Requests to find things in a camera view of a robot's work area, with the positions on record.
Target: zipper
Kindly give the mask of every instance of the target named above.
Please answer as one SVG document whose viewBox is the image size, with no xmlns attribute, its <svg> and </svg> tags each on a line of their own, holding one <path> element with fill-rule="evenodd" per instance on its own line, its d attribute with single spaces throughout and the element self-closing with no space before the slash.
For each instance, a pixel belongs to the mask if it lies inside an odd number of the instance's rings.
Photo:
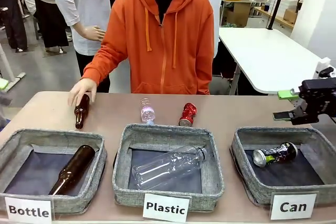
<svg viewBox="0 0 336 224">
<path fill-rule="evenodd" d="M 161 94 L 163 94 L 164 77 L 165 77 L 166 65 L 167 65 L 167 53 L 166 53 L 166 45 L 164 42 L 165 40 L 164 40 L 164 30 L 163 30 L 163 22 L 164 22 L 165 16 L 166 15 L 164 14 L 162 23 L 160 24 L 161 39 L 162 39 L 162 45 L 163 45 L 163 64 L 162 64 L 162 75 L 161 75 L 161 84 L 160 84 Z"/>
</svg>

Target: orange hoodie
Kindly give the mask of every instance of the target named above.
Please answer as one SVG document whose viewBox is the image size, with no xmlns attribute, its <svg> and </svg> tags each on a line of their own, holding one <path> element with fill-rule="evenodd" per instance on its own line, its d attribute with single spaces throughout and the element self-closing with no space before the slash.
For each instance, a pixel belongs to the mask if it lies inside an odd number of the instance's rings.
<svg viewBox="0 0 336 224">
<path fill-rule="evenodd" d="M 83 78 L 97 84 L 127 57 L 132 93 L 209 94 L 214 16 L 208 0 L 173 0 L 160 25 L 155 0 L 115 0 Z"/>
</svg>

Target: hand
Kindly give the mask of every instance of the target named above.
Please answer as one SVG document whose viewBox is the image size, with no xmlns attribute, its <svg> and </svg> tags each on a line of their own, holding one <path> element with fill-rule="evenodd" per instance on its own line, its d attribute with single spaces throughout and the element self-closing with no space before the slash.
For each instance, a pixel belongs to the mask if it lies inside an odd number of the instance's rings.
<svg viewBox="0 0 336 224">
<path fill-rule="evenodd" d="M 92 102 L 95 102 L 97 93 L 97 84 L 88 78 L 81 79 L 71 89 L 68 98 L 68 105 L 72 106 L 75 103 L 76 106 L 78 106 L 85 92 L 91 92 Z"/>
<path fill-rule="evenodd" d="M 102 41 L 105 36 L 105 31 L 101 30 L 99 26 L 89 26 L 86 27 L 83 31 L 83 37 L 85 39 L 93 41 Z"/>
</svg>

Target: robotic arm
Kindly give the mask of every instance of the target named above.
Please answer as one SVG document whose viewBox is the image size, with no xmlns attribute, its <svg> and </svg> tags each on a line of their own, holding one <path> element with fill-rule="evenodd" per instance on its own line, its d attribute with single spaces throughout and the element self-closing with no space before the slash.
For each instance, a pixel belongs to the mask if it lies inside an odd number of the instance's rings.
<svg viewBox="0 0 336 224">
<path fill-rule="evenodd" d="M 303 99 L 300 106 L 292 111 L 273 113 L 275 120 L 291 121 L 293 125 L 317 123 L 320 114 L 336 116 L 336 78 L 334 68 L 328 67 L 319 72 L 319 78 L 305 80 L 299 87 L 299 97 Z"/>
</svg>

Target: beer bottle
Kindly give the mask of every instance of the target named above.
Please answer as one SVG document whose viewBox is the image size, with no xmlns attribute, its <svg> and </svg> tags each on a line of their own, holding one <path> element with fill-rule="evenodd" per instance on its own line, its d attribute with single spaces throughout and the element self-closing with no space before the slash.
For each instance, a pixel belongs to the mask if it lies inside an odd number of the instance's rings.
<svg viewBox="0 0 336 224">
<path fill-rule="evenodd" d="M 83 95 L 80 104 L 75 107 L 76 128 L 81 129 L 84 125 L 84 120 L 89 113 L 90 98 L 87 94 Z"/>
<path fill-rule="evenodd" d="M 95 151 L 89 145 L 82 145 L 61 170 L 58 180 L 49 195 L 66 195 L 81 180 L 95 156 Z"/>
</svg>

